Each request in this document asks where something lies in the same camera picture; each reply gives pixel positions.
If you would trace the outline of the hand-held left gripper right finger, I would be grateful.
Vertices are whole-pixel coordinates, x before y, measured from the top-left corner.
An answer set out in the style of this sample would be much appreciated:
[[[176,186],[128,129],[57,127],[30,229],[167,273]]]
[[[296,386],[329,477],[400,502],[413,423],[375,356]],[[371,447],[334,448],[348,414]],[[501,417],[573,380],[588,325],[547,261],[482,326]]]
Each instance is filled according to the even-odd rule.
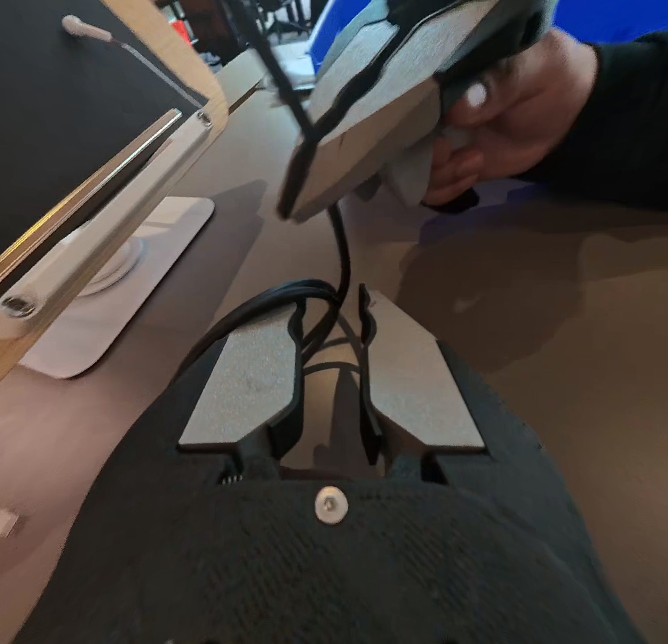
[[[375,465],[408,455],[483,454],[486,444],[437,338],[377,290],[359,286],[360,432]]]

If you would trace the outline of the person's right forearm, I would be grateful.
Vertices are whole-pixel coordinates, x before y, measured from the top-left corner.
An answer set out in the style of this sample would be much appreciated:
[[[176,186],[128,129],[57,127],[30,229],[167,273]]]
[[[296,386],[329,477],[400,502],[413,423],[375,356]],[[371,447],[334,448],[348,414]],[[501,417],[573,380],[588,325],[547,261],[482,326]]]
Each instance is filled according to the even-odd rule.
[[[667,211],[667,31],[591,45],[593,91],[568,135],[517,176],[552,191]]]

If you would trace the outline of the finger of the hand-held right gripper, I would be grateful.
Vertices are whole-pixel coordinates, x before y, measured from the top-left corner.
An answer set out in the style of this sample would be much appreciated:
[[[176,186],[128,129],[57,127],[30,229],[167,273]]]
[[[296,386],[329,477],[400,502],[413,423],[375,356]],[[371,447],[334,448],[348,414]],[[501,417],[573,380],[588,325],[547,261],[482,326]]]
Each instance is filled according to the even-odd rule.
[[[385,118],[400,99],[399,27],[364,26],[321,74],[307,113],[315,131],[348,131]]]
[[[368,180],[387,162],[434,130],[440,118],[439,85],[432,77],[432,55],[422,42],[434,41],[440,26],[410,39],[400,33],[397,69],[400,99],[385,118],[348,131],[310,127],[295,146],[280,190],[281,219],[304,222]]]

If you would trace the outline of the person's right hand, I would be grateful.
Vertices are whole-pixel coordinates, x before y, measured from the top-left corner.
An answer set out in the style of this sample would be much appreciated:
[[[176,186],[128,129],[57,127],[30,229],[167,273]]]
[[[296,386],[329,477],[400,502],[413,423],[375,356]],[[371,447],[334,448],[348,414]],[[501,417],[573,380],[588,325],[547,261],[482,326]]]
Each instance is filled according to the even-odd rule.
[[[595,49],[552,29],[490,69],[451,107],[436,138],[422,204],[445,206],[479,183],[516,177],[543,160],[571,130],[598,74]]]

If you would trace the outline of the black board book stand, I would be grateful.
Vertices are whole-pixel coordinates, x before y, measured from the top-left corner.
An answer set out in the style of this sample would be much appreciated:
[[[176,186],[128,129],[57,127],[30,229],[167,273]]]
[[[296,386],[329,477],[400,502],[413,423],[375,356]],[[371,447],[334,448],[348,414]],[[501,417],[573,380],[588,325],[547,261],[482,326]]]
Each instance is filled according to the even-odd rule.
[[[73,14],[179,83],[196,109],[122,48],[72,37]],[[105,267],[229,119],[212,71],[151,0],[1,0],[1,310],[4,378]]]

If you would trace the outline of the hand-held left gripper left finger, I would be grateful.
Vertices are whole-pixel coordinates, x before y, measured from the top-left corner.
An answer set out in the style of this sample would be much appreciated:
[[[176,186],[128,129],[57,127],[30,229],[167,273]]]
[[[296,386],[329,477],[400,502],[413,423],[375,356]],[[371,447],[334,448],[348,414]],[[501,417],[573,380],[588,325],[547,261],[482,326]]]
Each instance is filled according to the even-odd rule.
[[[304,424],[303,315],[302,305],[288,304],[229,335],[179,449],[281,459],[296,445]]]

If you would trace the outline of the blue plastic bin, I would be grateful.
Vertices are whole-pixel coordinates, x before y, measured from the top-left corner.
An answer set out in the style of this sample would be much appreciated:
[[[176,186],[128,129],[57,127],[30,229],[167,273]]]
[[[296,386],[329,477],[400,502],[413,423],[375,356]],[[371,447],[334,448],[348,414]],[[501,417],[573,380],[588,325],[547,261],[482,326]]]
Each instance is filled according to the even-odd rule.
[[[371,0],[311,0],[307,55],[318,73],[336,36]],[[667,30],[667,0],[560,0],[554,24],[587,42],[628,42]]]

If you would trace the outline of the white stand base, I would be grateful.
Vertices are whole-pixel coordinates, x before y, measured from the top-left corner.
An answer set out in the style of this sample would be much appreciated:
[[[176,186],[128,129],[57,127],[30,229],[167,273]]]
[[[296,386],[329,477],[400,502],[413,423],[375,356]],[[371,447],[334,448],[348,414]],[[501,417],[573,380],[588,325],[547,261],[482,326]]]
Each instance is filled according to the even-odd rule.
[[[56,380],[93,367],[213,216],[208,198],[165,198],[19,365]]]

